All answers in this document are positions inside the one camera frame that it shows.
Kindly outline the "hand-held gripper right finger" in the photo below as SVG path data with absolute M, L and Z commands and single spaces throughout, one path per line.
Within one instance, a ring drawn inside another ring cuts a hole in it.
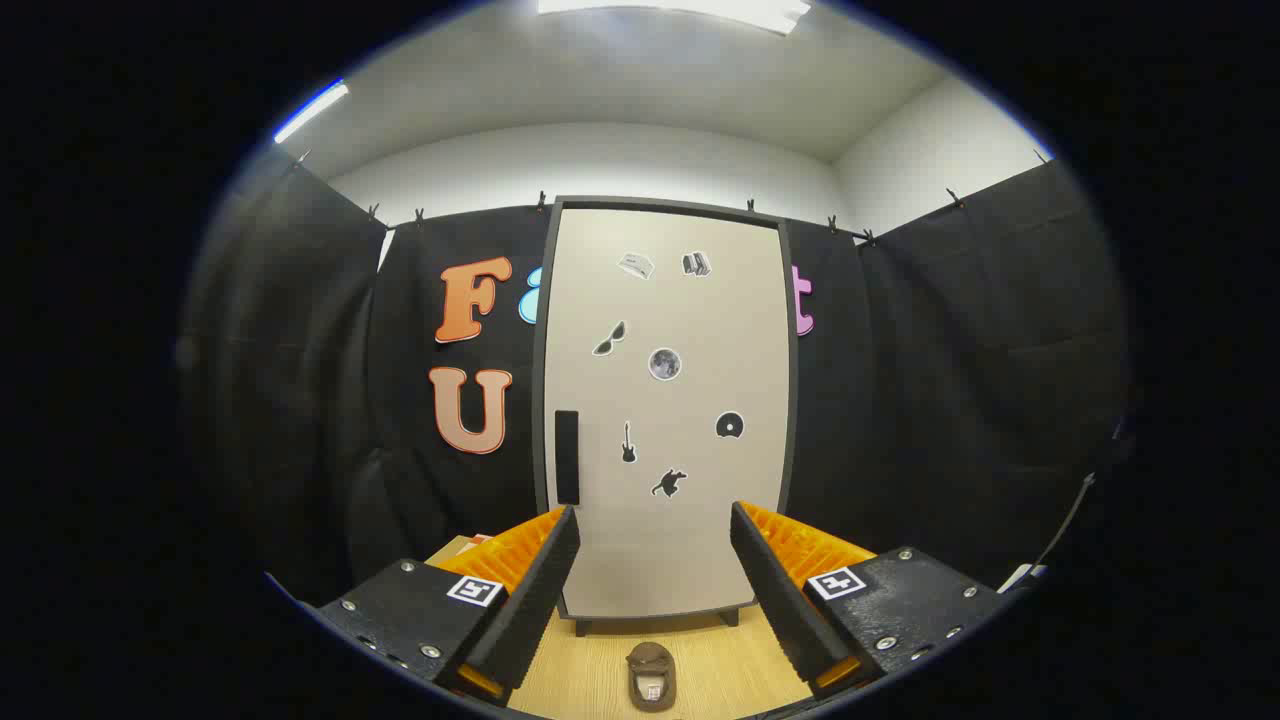
M 910 673 L 1009 606 L 1007 594 L 922 550 L 873 553 L 753 503 L 732 503 L 730 543 L 815 700 Z

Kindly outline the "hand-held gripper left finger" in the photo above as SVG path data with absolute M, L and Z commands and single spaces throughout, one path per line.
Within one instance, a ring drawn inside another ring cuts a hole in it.
M 559 506 L 438 565 L 402 559 L 316 610 L 333 635 L 429 691 L 503 708 L 580 548 Z

